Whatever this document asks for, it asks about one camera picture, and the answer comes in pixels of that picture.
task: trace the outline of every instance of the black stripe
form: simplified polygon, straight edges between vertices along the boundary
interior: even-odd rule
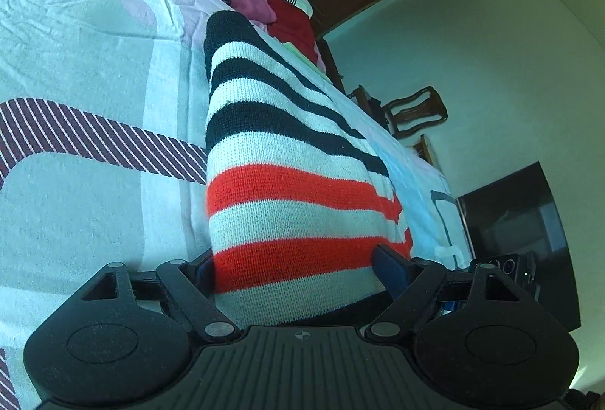
[[[267,43],[258,35],[250,21],[248,21],[239,12],[231,10],[220,10],[214,13],[208,19],[206,26],[206,40],[204,41],[204,54],[206,55],[206,76],[211,81],[211,69],[213,63],[213,55],[221,46],[234,41],[242,41],[250,45],[256,46],[264,52],[268,57],[276,60],[290,70],[300,83],[320,94],[325,94],[322,90],[312,84],[293,66],[286,62],[279,54],[273,51]]]
[[[210,152],[223,139],[243,132],[268,132],[290,137],[313,145],[330,156],[353,157],[361,161],[368,171],[388,177],[379,157],[353,147],[343,136],[312,130],[285,111],[259,102],[232,103],[217,111],[206,127],[206,148]]]
[[[256,65],[256,63],[247,58],[230,58],[222,62],[214,69],[213,87],[210,90],[210,98],[212,98],[214,90],[219,85],[240,77],[264,82],[265,84],[270,85],[282,93],[292,102],[292,104],[295,104],[298,108],[325,118],[329,118],[330,120],[334,121],[334,123],[337,124],[338,127],[343,130],[343,132],[352,137],[357,139],[364,138],[361,133],[349,126],[347,121],[343,118],[343,115],[330,108],[326,108],[321,104],[309,101],[307,98],[301,96],[293,88],[291,88],[290,85],[282,78],[277,77],[277,75],[271,73],[260,65]]]

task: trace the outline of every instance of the camera lens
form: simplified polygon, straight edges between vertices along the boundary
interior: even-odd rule
[[[515,260],[513,260],[511,258],[510,260],[507,260],[506,262],[504,262],[504,267],[502,268],[502,271],[506,275],[512,273],[514,270],[515,270]]]

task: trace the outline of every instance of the metal screw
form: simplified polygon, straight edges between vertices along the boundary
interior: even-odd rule
[[[223,321],[217,321],[216,323],[210,323],[206,325],[205,332],[207,335],[215,338],[228,337],[235,331],[235,327],[229,323]]]
[[[394,337],[399,333],[399,327],[395,323],[386,321],[372,325],[370,331],[377,337]]]

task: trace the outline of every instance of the black mount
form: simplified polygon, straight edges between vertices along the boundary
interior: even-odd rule
[[[155,272],[108,264],[32,334],[25,368],[47,410],[324,409],[331,399],[396,409],[408,398],[426,401],[420,408],[566,408],[576,344],[506,274],[488,264],[452,272],[383,245],[372,260],[394,301],[363,336],[354,327],[242,332],[208,299],[210,252]],[[159,301],[163,313],[137,300]],[[465,304],[440,315],[450,301]]]

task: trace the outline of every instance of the white stripe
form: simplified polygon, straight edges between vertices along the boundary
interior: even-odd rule
[[[142,156],[141,158],[142,158],[142,159],[144,158],[144,160],[146,160],[147,162],[149,162],[149,166],[145,166],[145,165],[143,165],[143,167],[144,167],[145,169],[147,169],[147,171],[151,171],[151,170],[153,169],[153,171],[155,171],[155,172],[157,172],[157,173],[159,174],[159,173],[160,173],[160,170],[154,166],[154,164],[151,162],[151,160],[149,159],[149,157],[147,157],[147,156],[145,155],[145,153],[144,153],[144,152],[141,150],[141,148],[140,148],[140,147],[137,145],[137,143],[136,143],[136,142],[134,141],[134,139],[133,139],[133,138],[130,136],[130,134],[129,134],[129,133],[128,133],[128,132],[127,132],[125,129],[124,129],[125,125],[123,125],[123,124],[121,124],[121,123],[118,123],[118,122],[116,122],[116,123],[117,123],[118,127],[120,127],[120,128],[122,129],[122,132],[124,133],[124,135],[126,136],[126,138],[128,139],[128,141],[129,141],[129,142],[132,144],[132,146],[133,146],[133,147],[134,147],[134,148],[135,148],[135,149],[136,149],[136,150],[137,150],[137,151],[138,151],[138,152],[141,154],[141,156]]]
[[[105,159],[105,156],[101,152],[101,149],[99,149],[99,147],[97,147],[97,144],[95,144],[95,141],[90,136],[90,132],[87,129],[84,128],[84,124],[78,118],[78,115],[80,115],[86,121],[86,117],[84,116],[84,114],[81,111],[79,111],[79,110],[75,110],[75,109],[70,108],[69,106],[67,107],[67,109],[69,110],[69,112],[71,113],[71,115],[74,117],[74,120],[77,123],[78,127],[80,128],[81,132],[84,133],[84,135],[86,135],[88,141],[90,142],[90,145],[92,145],[95,148],[95,150],[97,151],[97,154],[101,157],[101,159],[103,159],[103,162],[107,162],[107,159]],[[74,133],[76,135],[78,135],[78,132],[76,131],[76,129],[74,127],[72,127],[72,129],[74,130]],[[94,159],[93,153],[89,149],[89,146],[86,145],[86,144],[84,144],[84,141],[81,141],[81,142],[82,142],[82,145],[84,146],[84,148],[86,149],[86,151]]]
[[[6,162],[6,161],[4,160],[4,156],[2,155],[2,153],[1,153],[1,152],[0,152],[0,162],[2,162],[2,163],[4,164],[4,167],[8,169],[8,171],[7,171],[7,172],[10,172],[10,166],[8,165],[8,162]],[[7,177],[7,176],[8,176],[8,174],[6,174],[6,175],[5,175],[5,174],[3,174],[3,173],[1,173],[1,172],[0,172],[0,177],[2,177],[2,176]]]
[[[338,210],[294,200],[233,205],[208,221],[213,252],[287,238],[368,238],[403,242],[403,229],[373,210]]]
[[[140,175],[145,249],[139,269],[153,270],[174,258],[189,259],[183,231],[180,181],[150,172]]]
[[[232,58],[245,58],[256,63],[256,65],[260,65],[261,67],[265,68],[275,76],[288,83],[288,85],[294,91],[296,91],[308,101],[311,101],[312,103],[321,104],[326,108],[335,110],[334,103],[332,103],[332,100],[328,96],[321,92],[313,91],[305,87],[288,68],[283,66],[277,60],[271,58],[261,49],[256,48],[256,46],[254,45],[244,43],[243,41],[231,41],[229,43],[225,43],[223,46],[217,49],[217,51],[214,52],[212,62],[212,73],[214,73],[214,70],[216,69],[219,63]]]
[[[303,277],[215,294],[215,303],[236,325],[277,325],[330,312],[384,286],[371,267]]]
[[[29,130],[29,133],[31,133],[32,137],[34,137],[34,140],[36,141],[36,144],[40,147],[40,149],[44,150],[44,147],[42,146],[42,142],[40,142],[40,140],[36,136],[36,132],[33,131],[33,129],[31,128],[31,125],[27,121],[27,118],[25,117],[25,114],[23,113],[23,110],[21,109],[21,105],[19,104],[19,101],[15,101],[15,104],[17,105],[17,109],[19,110],[19,114],[23,118],[25,125],[27,125],[27,129]]]
[[[195,150],[191,147],[191,145],[185,144],[184,142],[179,140],[177,140],[175,143],[169,139],[169,142],[185,159],[189,156],[189,159],[191,159],[195,163],[195,166],[199,167],[202,171],[204,170],[204,166],[206,165],[206,159],[197,154]]]
[[[42,111],[42,107],[38,104],[38,101],[33,99],[31,100],[32,103],[34,103],[37,108],[38,108],[38,113],[40,113],[40,116],[42,117],[42,119],[44,120],[44,122],[46,123],[46,126],[48,127],[48,129],[50,130],[50,133],[53,134],[55,140],[59,143],[59,146],[61,149],[63,149],[63,151],[67,152],[67,149],[64,147],[63,142],[61,142],[61,140],[59,139],[59,137],[57,137],[57,134],[54,132],[53,127],[50,125],[50,123],[48,122],[48,120],[46,119],[46,115],[44,114],[44,112]],[[34,117],[34,120],[36,119],[36,114],[34,112],[31,112],[31,114]],[[40,131],[45,134],[44,129],[42,128],[42,126],[40,125]],[[59,152],[59,149],[57,149],[53,143],[50,141],[50,138],[47,135],[44,135],[47,139],[48,139],[48,143],[50,144],[50,147],[53,148],[55,150],[55,152]]]
[[[163,142],[161,139],[160,139],[160,142],[164,147],[166,147],[166,148],[168,147],[166,145],[166,142]],[[170,152],[170,154],[172,154],[174,159],[178,160],[178,162],[180,162],[181,165],[184,166],[185,171],[187,171],[190,175],[192,175],[195,180],[199,179],[201,182],[204,182],[205,181],[204,178],[202,178],[201,174],[198,173],[197,169],[195,169],[195,166],[191,165],[189,163],[189,161],[187,161],[187,157],[180,151],[180,149],[174,144],[174,142],[172,142],[170,139],[168,139],[168,144],[170,144],[170,146],[180,156],[180,157],[174,156],[174,154],[172,154],[172,151],[170,149],[168,149],[168,151]]]
[[[205,150],[196,145],[188,145],[187,148],[190,148],[196,155],[206,164],[206,160],[208,159],[208,154],[206,154]]]
[[[71,144],[71,146],[73,147],[75,152],[78,152],[78,148],[76,147],[76,144],[74,143],[73,140],[71,140],[71,137],[68,135],[68,133],[64,130],[63,125],[61,125],[59,123],[59,120],[57,119],[54,111],[51,109],[50,104],[48,104],[48,101],[45,99],[44,101],[44,105],[46,106],[46,108],[48,109],[48,112],[50,113],[51,118],[53,119],[53,121],[57,124],[57,127],[59,127],[59,131],[65,135],[65,139]]]
[[[6,391],[8,391],[12,396],[14,396],[15,398],[17,397],[17,395],[14,393],[14,391],[11,390],[7,385],[2,383],[2,381],[0,381],[0,385],[2,385],[2,387],[5,388]]]
[[[137,137],[140,139],[140,141],[141,141],[141,142],[143,142],[143,144],[145,145],[145,147],[147,147],[147,142],[145,142],[145,139],[146,139],[147,141],[149,141],[149,143],[150,143],[151,145],[153,145],[153,147],[155,148],[155,150],[157,151],[157,153],[153,152],[151,149],[149,149],[149,151],[150,151],[150,152],[152,152],[152,154],[153,154],[153,155],[154,155],[154,157],[155,157],[155,160],[156,160],[157,162],[161,163],[162,167],[163,167],[164,169],[166,169],[166,171],[168,171],[168,168],[166,167],[167,165],[164,165],[164,163],[162,163],[162,161],[160,160],[160,158],[159,158],[157,155],[159,154],[160,156],[164,157],[164,158],[166,159],[166,161],[168,162],[168,165],[174,169],[174,172],[172,172],[172,171],[168,171],[168,172],[170,173],[170,175],[171,175],[171,176],[174,176],[174,175],[176,174],[176,175],[177,175],[177,176],[178,176],[180,179],[185,179],[184,175],[182,175],[182,174],[181,174],[181,172],[180,172],[180,171],[178,170],[178,168],[177,168],[177,167],[174,165],[174,163],[173,163],[173,162],[171,162],[171,160],[170,160],[170,159],[168,159],[168,158],[166,157],[166,155],[165,155],[165,154],[164,154],[164,153],[161,151],[161,149],[159,149],[159,148],[157,147],[157,145],[156,145],[156,143],[154,142],[154,140],[153,140],[151,137],[149,137],[149,135],[147,135],[147,134],[145,133],[145,131],[144,131],[144,130],[141,130],[141,131],[143,132],[144,138],[143,138],[143,137],[141,137],[141,136],[140,136],[140,135],[139,135],[137,132],[134,132],[134,133],[137,135]]]
[[[51,143],[50,139],[48,138],[48,136],[44,133],[43,128],[40,126],[40,122],[37,120],[36,118],[36,114],[34,113],[34,111],[31,109],[31,105],[29,104],[29,100],[28,99],[23,99],[23,102],[25,103],[25,106],[27,106],[27,108],[29,109],[29,114],[31,115],[31,118],[35,121],[36,125],[37,125],[37,129],[38,131],[42,134],[42,137],[44,137],[44,140],[46,141],[46,143],[48,144],[48,146],[52,149],[53,144]]]
[[[280,109],[296,118],[311,130],[340,136],[358,150],[376,157],[376,153],[365,139],[358,139],[348,135],[334,120],[299,108],[277,89],[256,79],[232,79],[217,87],[213,96],[210,98],[208,121],[210,121],[210,118],[212,118],[217,111],[226,105],[246,101],[265,103]]]
[[[32,154],[35,154],[31,145],[29,145],[27,138],[25,138],[25,133],[23,133],[23,130],[21,129],[21,126],[19,125],[19,121],[14,117],[13,109],[10,107],[10,104],[7,103],[6,107],[8,108],[8,112],[10,113],[10,116],[13,118],[13,122],[14,122],[15,126],[19,130],[19,134],[23,137],[23,141],[25,142],[25,145],[31,151]]]
[[[133,143],[133,144],[136,146],[136,148],[138,149],[138,151],[139,151],[141,154],[143,154],[143,156],[145,157],[145,159],[146,159],[146,160],[148,160],[148,161],[149,161],[149,164],[150,164],[150,165],[152,165],[152,166],[154,166],[154,164],[153,164],[153,162],[152,162],[152,159],[151,159],[151,157],[153,157],[153,160],[156,160],[156,161],[157,161],[157,163],[158,163],[158,165],[159,165],[159,166],[161,166],[161,168],[162,168],[162,169],[164,169],[164,171],[165,171],[167,174],[169,174],[170,176],[172,176],[172,173],[171,173],[170,171],[168,171],[168,169],[166,169],[166,168],[164,167],[164,165],[162,164],[161,160],[159,160],[157,157],[155,157],[155,153],[154,153],[154,152],[153,152],[153,151],[152,151],[152,150],[151,150],[149,147],[147,147],[147,144],[145,144],[145,141],[144,141],[144,140],[143,140],[143,139],[140,137],[140,135],[139,135],[137,132],[135,132],[135,131],[134,131],[134,129],[132,129],[132,128],[131,128],[131,130],[132,130],[132,135],[130,135],[128,132],[126,132],[126,130],[125,130],[124,132],[126,133],[126,135],[128,136],[128,138],[129,138],[129,139],[132,141],[132,143]],[[150,157],[150,156],[148,156],[148,155],[147,155],[147,154],[146,154],[146,153],[145,153],[145,152],[144,152],[144,151],[143,151],[143,150],[142,150],[142,149],[141,149],[141,148],[138,146],[138,144],[137,144],[137,142],[135,142],[135,139],[134,139],[134,137],[133,137],[133,136],[137,138],[138,142],[140,142],[142,145],[144,145],[144,147],[145,147],[145,148],[146,148],[146,150],[147,150],[147,153],[148,153],[148,154],[150,154],[150,156],[151,156],[151,157]],[[159,174],[161,174],[161,171],[160,171],[158,168],[155,168],[155,169],[156,169],[156,171],[158,171],[158,172],[159,172]]]
[[[358,159],[329,156],[313,145],[273,133],[238,133],[220,141],[210,153],[206,179],[210,183],[227,169],[248,164],[274,164],[326,178],[365,182],[374,186],[379,196],[393,200],[391,180],[368,171]]]
[[[76,129],[74,128],[74,126],[71,124],[71,122],[70,122],[69,118],[67,118],[67,115],[65,114],[65,112],[63,111],[63,109],[61,108],[61,106],[59,106],[59,105],[57,104],[57,108],[59,109],[59,111],[60,111],[60,112],[61,112],[61,114],[63,115],[63,120],[65,120],[65,122],[67,123],[67,125],[70,127],[71,131],[72,131],[72,132],[73,132],[73,134],[76,136],[76,139],[78,139],[78,142],[80,142],[80,145],[82,145],[82,147],[83,147],[84,149],[86,149],[86,152],[87,152],[87,153],[89,153],[89,155],[90,155],[91,157],[93,157],[93,153],[90,151],[90,149],[88,148],[88,146],[87,146],[86,144],[84,144],[84,141],[83,141],[83,140],[80,138],[80,136],[78,135],[78,132],[76,131]],[[73,113],[72,113],[71,115],[73,116],[74,120],[76,120],[76,122],[78,123],[78,126],[79,126],[80,128],[82,128],[82,127],[80,126],[80,123],[78,122],[78,118],[76,118],[76,116],[75,116]]]
[[[2,396],[2,393],[0,393],[0,398],[10,405],[10,407],[4,406],[2,405],[2,400],[0,400],[0,408],[4,406],[4,408],[6,408],[7,410],[11,410],[11,408],[14,408],[14,410],[19,410],[16,406],[13,405],[13,403],[9,402],[4,396]]]
[[[157,144],[149,135],[145,134],[145,136],[154,145],[154,147],[158,150],[158,152],[161,153],[161,155],[166,158],[166,160],[172,165],[172,167],[175,169],[176,172],[178,172],[179,174],[182,174],[182,172],[178,169],[178,167],[181,167],[181,168],[183,168],[183,171],[185,172],[185,174],[189,175],[189,171],[187,169],[188,168],[187,163],[183,163],[179,157],[172,154],[172,151],[166,146],[166,144],[157,135],[155,135],[155,138],[157,139],[159,144]]]
[[[105,127],[104,127],[104,126],[101,124],[101,122],[99,121],[99,117],[97,117],[97,115],[93,115],[93,119],[94,119],[94,120],[97,122],[97,124],[99,125],[99,128],[102,130],[102,132],[105,134],[105,136],[107,136],[108,141],[110,141],[110,142],[111,142],[111,144],[113,144],[113,147],[115,147],[115,148],[116,148],[116,150],[117,150],[117,151],[120,153],[120,156],[122,156],[122,157],[124,158],[124,160],[125,160],[126,162],[128,162],[128,164],[129,164],[129,165],[131,165],[131,166],[132,166],[132,168],[134,168],[134,165],[132,165],[132,162],[130,162],[130,159],[128,159],[128,157],[126,157],[126,156],[124,155],[124,153],[122,152],[122,149],[120,149],[120,146],[119,146],[119,145],[116,145],[116,142],[114,142],[114,139],[113,139],[113,138],[111,138],[111,135],[109,135],[109,133],[107,133],[107,130],[105,130]],[[118,159],[118,158],[117,158],[117,156],[116,156],[116,155],[113,153],[113,151],[111,150],[110,146],[109,146],[109,145],[107,145],[107,144],[105,144],[105,142],[103,142],[103,143],[104,143],[105,148],[106,148],[106,149],[107,149],[107,150],[108,150],[108,151],[111,153],[111,155],[112,155],[112,156],[114,156],[114,158],[117,160],[117,162],[120,162],[120,159]]]
[[[153,40],[153,49],[149,62],[147,88],[145,92],[143,127],[154,133],[176,137],[178,117],[178,81],[180,78],[180,61],[182,52],[182,39],[184,36],[183,15],[173,0],[142,0],[154,13],[156,19],[156,34]],[[156,203],[146,203],[155,194],[153,180],[147,178],[149,174],[142,172],[141,177],[141,206],[146,211],[143,214],[143,229],[145,235],[145,251],[143,262],[151,264],[147,256],[149,242],[155,241],[151,250],[156,250],[159,243],[156,238],[161,236],[160,227],[167,222],[164,217],[166,211],[157,207]],[[177,250],[185,249],[185,237],[182,231],[183,224],[180,214],[175,214],[170,227],[181,231],[179,237],[174,236],[173,241]]]
[[[95,134],[96,138],[99,139],[99,145],[101,145],[103,147],[103,150],[105,150],[105,153],[107,153],[111,157],[113,157],[113,159],[119,164],[120,159],[118,159],[117,156],[111,151],[109,145],[105,144],[105,142],[101,138],[101,135],[99,135],[99,132],[97,132],[97,129],[95,129],[95,126],[93,125],[93,123],[91,122],[91,119],[89,118],[89,116],[90,116],[90,117],[92,117],[92,120],[95,120],[96,119],[95,115],[89,113],[88,114],[89,116],[87,116],[86,114],[84,114],[84,112],[81,112],[81,115],[82,115],[82,118],[84,118],[84,121],[86,121],[86,124],[89,127],[89,129],[93,132],[93,134]],[[87,135],[88,135],[88,138],[90,138],[90,141],[94,143],[95,140],[92,138],[92,135],[90,134],[90,132],[88,132]]]
[[[122,145],[128,149],[129,153],[131,154],[132,158],[138,163],[139,166],[141,166],[141,168],[146,169],[147,171],[149,171],[149,169],[147,169],[147,166],[144,165],[137,157],[137,154],[134,152],[134,150],[132,150],[130,148],[130,145],[126,144],[126,142],[123,141],[122,136],[120,135],[120,132],[118,132],[116,129],[114,129],[113,125],[111,125],[110,121],[107,121],[108,126],[110,127],[111,131],[116,134],[116,137],[119,139],[120,142],[122,142]]]
[[[6,121],[6,118],[4,118],[4,113],[2,113],[2,110],[0,110],[0,118],[2,119],[2,121],[4,122],[4,124],[6,125],[8,133],[10,133],[11,137],[13,138],[13,142],[16,144],[17,148],[20,149],[19,144],[17,143],[17,139],[14,138],[13,131],[10,129],[10,126],[8,125],[8,122]],[[10,145],[8,145],[8,141],[5,140],[5,142],[6,142],[6,148],[8,150],[8,153],[13,158],[14,162],[15,163],[19,162],[19,159],[17,159],[14,156],[13,150],[10,148]]]

